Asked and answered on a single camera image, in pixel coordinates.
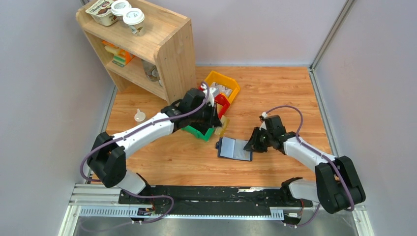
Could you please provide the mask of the yellow VIP card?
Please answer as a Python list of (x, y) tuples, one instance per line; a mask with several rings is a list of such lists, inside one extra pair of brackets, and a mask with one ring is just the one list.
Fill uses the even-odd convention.
[(217, 127), (215, 129), (215, 132), (214, 133), (215, 133), (215, 135), (217, 135), (219, 137), (223, 137), (224, 134), (225, 134), (225, 132), (226, 132), (226, 129), (227, 129), (229, 123), (230, 123), (230, 119), (227, 118), (225, 115), (223, 115), (222, 118), (220, 119), (220, 121), (222, 123), (222, 126), (221, 127)]

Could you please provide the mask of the navy blue card holder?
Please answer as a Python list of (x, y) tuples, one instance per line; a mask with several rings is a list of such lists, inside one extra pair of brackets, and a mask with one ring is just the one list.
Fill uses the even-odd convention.
[(244, 150), (247, 143), (247, 140), (220, 137), (215, 145), (217, 156), (219, 158), (250, 162), (253, 159), (253, 154)]

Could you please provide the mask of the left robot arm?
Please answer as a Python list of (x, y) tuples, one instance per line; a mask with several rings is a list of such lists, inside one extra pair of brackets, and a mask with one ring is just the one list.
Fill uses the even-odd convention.
[(219, 94), (218, 89), (206, 85), (200, 89), (192, 88), (182, 99), (127, 131), (114, 135), (107, 132), (99, 134), (83, 163), (88, 165), (105, 187), (116, 186), (131, 194), (137, 203), (146, 203), (150, 198), (150, 190), (138, 174), (127, 169), (127, 158), (151, 142), (192, 123), (221, 127), (215, 102)]

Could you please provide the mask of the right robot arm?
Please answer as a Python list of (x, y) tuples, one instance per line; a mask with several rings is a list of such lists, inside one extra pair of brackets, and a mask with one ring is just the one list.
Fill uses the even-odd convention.
[(260, 116), (245, 151), (263, 153), (273, 148), (308, 167), (315, 180), (293, 177), (282, 182), (281, 201), (293, 206), (300, 199), (320, 203), (330, 214), (352, 210), (366, 200), (355, 165), (347, 156), (336, 157), (311, 146), (296, 132), (288, 132), (280, 116)]

